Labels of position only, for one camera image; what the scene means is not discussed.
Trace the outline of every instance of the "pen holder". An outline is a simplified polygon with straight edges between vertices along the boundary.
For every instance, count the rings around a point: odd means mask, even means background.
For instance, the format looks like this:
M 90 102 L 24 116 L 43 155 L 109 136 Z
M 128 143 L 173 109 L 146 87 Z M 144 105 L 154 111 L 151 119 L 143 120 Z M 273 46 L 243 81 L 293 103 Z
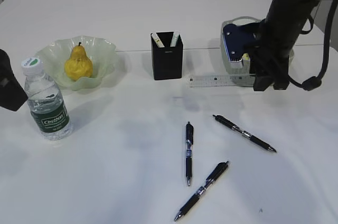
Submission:
M 183 43 L 179 36 L 176 46 L 170 47 L 173 34 L 174 32 L 157 33 L 164 44 L 163 48 L 159 48 L 150 37 L 155 80 L 181 79 L 182 77 Z

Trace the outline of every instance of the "yellow pear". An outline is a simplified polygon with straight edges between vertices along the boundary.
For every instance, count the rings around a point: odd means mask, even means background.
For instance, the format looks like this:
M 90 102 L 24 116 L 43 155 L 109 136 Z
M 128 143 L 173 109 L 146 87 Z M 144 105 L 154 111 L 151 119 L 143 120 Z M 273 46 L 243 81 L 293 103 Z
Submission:
M 81 77 L 91 77 L 93 74 L 93 63 L 87 57 L 81 42 L 73 48 L 70 58 L 64 63 L 64 71 L 69 78 L 75 81 Z

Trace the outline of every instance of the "metal ruler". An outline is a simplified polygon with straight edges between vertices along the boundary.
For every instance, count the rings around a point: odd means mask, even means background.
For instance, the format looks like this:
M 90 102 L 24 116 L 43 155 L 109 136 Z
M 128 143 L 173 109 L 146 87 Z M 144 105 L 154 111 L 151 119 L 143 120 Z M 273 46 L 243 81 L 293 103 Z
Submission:
M 188 86 L 191 88 L 241 86 L 252 87 L 254 74 L 225 74 L 225 75 L 190 75 Z

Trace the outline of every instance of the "white bottle cap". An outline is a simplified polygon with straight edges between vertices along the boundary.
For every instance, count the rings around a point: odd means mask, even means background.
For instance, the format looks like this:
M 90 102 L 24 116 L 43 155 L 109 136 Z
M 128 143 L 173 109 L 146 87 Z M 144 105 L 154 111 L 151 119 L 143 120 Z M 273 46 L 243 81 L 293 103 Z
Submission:
M 21 62 L 21 68 L 24 75 L 30 76 L 41 73 L 43 64 L 38 58 L 28 58 Z

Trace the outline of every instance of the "plastic bottle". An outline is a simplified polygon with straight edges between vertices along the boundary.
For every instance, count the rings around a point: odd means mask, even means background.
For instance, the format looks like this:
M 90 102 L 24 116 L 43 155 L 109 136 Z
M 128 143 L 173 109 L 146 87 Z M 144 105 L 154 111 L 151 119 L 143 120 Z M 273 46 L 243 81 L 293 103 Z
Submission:
M 42 135 L 53 141 L 69 135 L 73 128 L 62 93 L 55 81 L 44 72 L 42 61 L 28 58 L 21 67 L 26 75 L 24 89 L 29 98 L 27 103 Z

